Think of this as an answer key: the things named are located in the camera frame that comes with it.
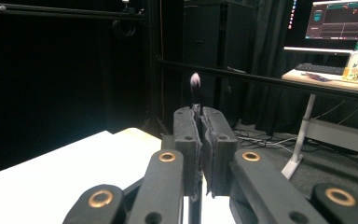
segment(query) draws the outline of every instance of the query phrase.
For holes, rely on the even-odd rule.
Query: black curtain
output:
[[[298,63],[344,66],[346,56],[283,51],[292,6],[293,1],[259,1],[252,74],[280,78]],[[297,133],[308,98],[309,95],[303,92],[250,84],[244,97],[242,123],[255,124],[257,130],[267,134]],[[341,103],[340,99],[317,97],[312,116],[322,115]],[[358,128],[358,102],[343,102],[320,119]]]
[[[108,0],[0,2],[124,8]],[[129,7],[138,11],[141,3]],[[101,131],[143,126],[144,43],[136,25],[123,40],[112,21],[0,14],[0,170]]]

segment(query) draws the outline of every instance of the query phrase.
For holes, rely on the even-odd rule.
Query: monitor screen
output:
[[[285,50],[346,55],[358,38],[358,0],[292,0]]]

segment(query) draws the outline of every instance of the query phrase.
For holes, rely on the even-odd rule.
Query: floor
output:
[[[240,122],[233,131],[242,147],[265,152],[278,170],[290,160],[296,143],[296,135],[275,133],[271,137],[255,130],[253,125]],[[303,160],[290,182],[306,198],[310,198],[313,187],[320,183],[345,186],[358,194],[358,153],[310,139],[302,149]]]

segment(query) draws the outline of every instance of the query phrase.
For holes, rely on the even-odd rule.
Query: desk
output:
[[[336,87],[342,89],[343,91],[358,91],[358,81],[345,82],[341,81],[341,76],[315,73],[322,77],[327,77],[333,80],[322,82],[314,80],[307,76],[303,76],[301,75],[302,73],[304,72],[297,71],[294,69],[284,74],[282,76],[282,79],[293,80],[302,83],[310,83],[317,86]],[[282,169],[283,175],[286,176],[286,178],[288,179],[291,178],[297,166],[302,160],[302,155],[300,154],[300,152],[305,137],[358,151],[358,130],[310,118],[315,98],[315,94],[310,95],[307,109],[303,117],[300,130],[298,132],[298,138],[296,141],[293,156]]]
[[[160,147],[138,129],[101,132],[1,171],[0,224],[62,223],[85,190],[100,184],[125,189],[143,177]],[[235,223],[227,197],[204,197],[202,209],[203,223]]]

